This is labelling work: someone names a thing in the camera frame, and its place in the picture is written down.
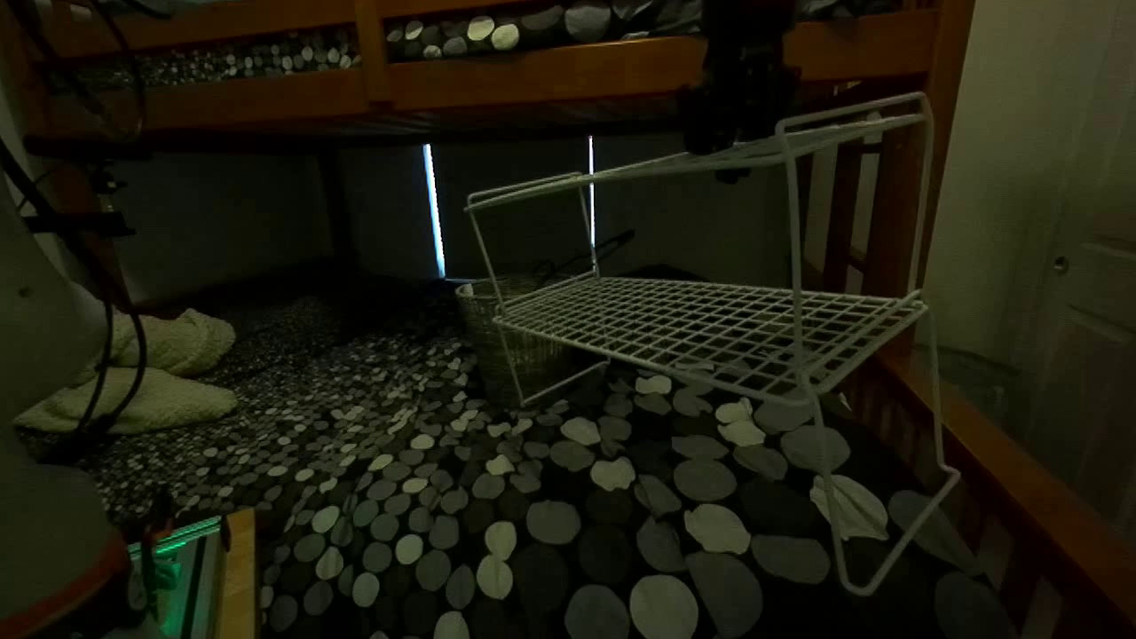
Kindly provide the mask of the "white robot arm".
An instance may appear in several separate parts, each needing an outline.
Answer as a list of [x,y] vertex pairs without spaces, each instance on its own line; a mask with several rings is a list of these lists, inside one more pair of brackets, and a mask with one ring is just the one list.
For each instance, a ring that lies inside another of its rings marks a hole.
[[94,293],[0,212],[0,639],[31,639],[100,595],[127,565],[97,483],[72,466],[113,411],[139,430],[229,416],[237,396],[185,365],[152,367],[113,330],[120,302]]

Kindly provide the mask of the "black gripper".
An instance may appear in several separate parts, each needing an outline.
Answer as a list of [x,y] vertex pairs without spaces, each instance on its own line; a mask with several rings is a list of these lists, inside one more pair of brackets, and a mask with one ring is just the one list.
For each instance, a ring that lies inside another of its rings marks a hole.
[[797,0],[708,0],[704,4],[704,78],[685,88],[683,137],[692,154],[766,137],[789,112],[797,70],[785,65],[785,34],[797,24]]

